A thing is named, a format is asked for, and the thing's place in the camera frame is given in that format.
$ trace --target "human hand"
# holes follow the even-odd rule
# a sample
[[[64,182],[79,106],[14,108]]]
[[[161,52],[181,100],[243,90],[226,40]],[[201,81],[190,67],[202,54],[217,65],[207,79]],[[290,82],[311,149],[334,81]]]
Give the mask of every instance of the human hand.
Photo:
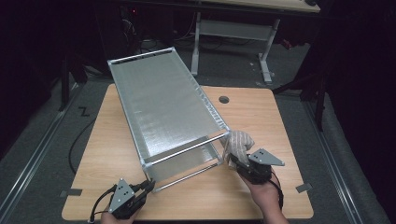
[[[274,170],[272,170],[272,172],[271,181],[280,187],[279,180],[276,178]],[[262,210],[262,215],[266,224],[289,223],[279,207],[279,194],[273,184],[265,182],[262,185],[253,185],[241,175],[240,177],[249,188],[253,202]]]
[[[111,213],[104,212],[102,213],[100,220],[102,224],[132,224],[139,211],[140,209],[131,215],[129,219],[116,219]]]

